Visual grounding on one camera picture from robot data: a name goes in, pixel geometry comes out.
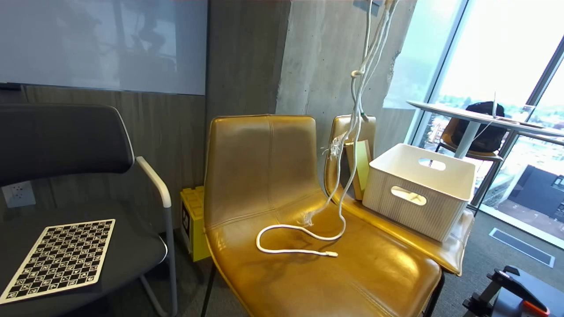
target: table top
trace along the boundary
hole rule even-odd
[[[504,128],[508,131],[516,131],[520,135],[523,133],[523,135],[534,135],[534,136],[564,138],[564,131],[532,126],[527,122],[516,122],[516,121],[509,121],[509,119],[502,119],[502,117],[493,119],[492,115],[472,114],[472,112],[465,112],[465,110],[458,110],[458,108],[449,108],[444,105],[425,105],[425,103],[414,103],[414,101],[409,101],[409,105],[421,110],[421,112],[448,115],[453,119],[462,119],[462,121],[471,121],[471,122],[479,122],[479,124],[490,124],[495,128]]]

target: white box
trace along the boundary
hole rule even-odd
[[[363,205],[444,242],[472,200],[476,166],[396,145],[370,163]]]

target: white cable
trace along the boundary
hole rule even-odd
[[[352,103],[354,103],[354,108],[352,108],[352,114],[351,114],[351,124],[349,124],[349,129],[342,136],[333,140],[331,149],[330,149],[330,159],[333,156],[337,158],[337,182],[335,182],[335,188],[331,189],[331,195],[326,198],[326,203],[321,209],[317,209],[317,210],[314,210],[314,212],[305,216],[303,223],[307,226],[312,226],[314,217],[319,216],[321,212],[324,212],[326,207],[331,205],[335,195],[338,193],[342,156],[344,156],[345,143],[351,140],[351,136],[352,136],[352,154],[354,154],[352,158],[354,158],[354,163],[352,163],[352,170],[351,170],[349,180],[347,180],[347,184],[344,188],[344,196],[349,193],[349,189],[351,189],[351,186],[354,182],[354,175],[356,175],[356,170],[358,170],[356,147],[358,147],[358,140],[359,140],[359,133],[361,133],[361,126],[363,126],[363,91],[365,91],[367,82],[370,80],[370,75],[374,73],[374,70],[377,70],[379,61],[382,57],[384,43],[388,41],[389,25],[391,25],[389,22],[391,22],[391,17],[393,17],[393,11],[395,11],[395,10],[391,10],[395,6],[389,6],[389,8],[384,6],[384,8],[386,8],[386,11],[382,13],[384,15],[384,24],[381,25],[377,36],[374,36],[375,40],[370,43],[372,0],[368,0],[363,61],[361,61],[359,71],[352,71],[351,73],[351,98],[352,98]],[[337,209],[338,219],[342,223],[342,230],[337,235],[321,237],[321,235],[315,235],[315,233],[312,233],[310,230],[307,230],[303,226],[271,224],[271,226],[263,228],[257,233],[255,247],[264,254],[310,254],[310,256],[319,256],[319,258],[338,258],[338,254],[331,253],[331,251],[322,253],[322,251],[307,251],[307,249],[264,249],[261,246],[261,240],[268,232],[289,230],[289,232],[301,232],[307,237],[312,237],[312,239],[315,239],[319,242],[337,242],[337,240],[342,239],[342,235],[347,230],[347,221],[345,221],[344,212],[342,212],[344,210],[344,202],[345,200],[342,198],[338,202],[338,209]]]

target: table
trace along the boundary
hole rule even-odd
[[[465,133],[463,133],[463,136],[462,136],[462,140],[460,140],[460,143],[456,147],[456,152],[455,152],[456,159],[463,159],[469,154],[471,145],[472,145],[481,124],[508,129],[508,133],[516,135],[516,136],[527,136],[527,138],[534,138],[534,140],[552,142],[552,143],[557,143],[557,145],[564,143],[564,133],[562,131],[555,131],[555,129],[548,129],[548,128],[530,126],[530,124],[525,124],[525,122],[515,122],[515,121],[508,121],[504,117],[472,114],[472,112],[465,112],[465,110],[458,110],[458,108],[449,108],[449,107],[444,107],[444,105],[426,105],[426,103],[414,103],[414,101],[409,101],[407,105],[411,105],[411,107],[414,107],[414,108],[418,108],[421,112],[437,114],[437,115],[444,115],[444,117],[460,119],[460,121],[467,121],[469,122],[469,126],[467,126],[467,129],[465,129]],[[500,151],[499,156],[502,159],[508,158],[506,151]],[[471,203],[476,210],[479,209],[485,195],[488,193],[495,175],[497,175],[497,172],[490,170],[486,173],[486,177],[483,179],[483,180],[488,180],[488,182],[481,182],[479,184],[479,188],[478,188],[478,191],[474,195],[474,200]]]

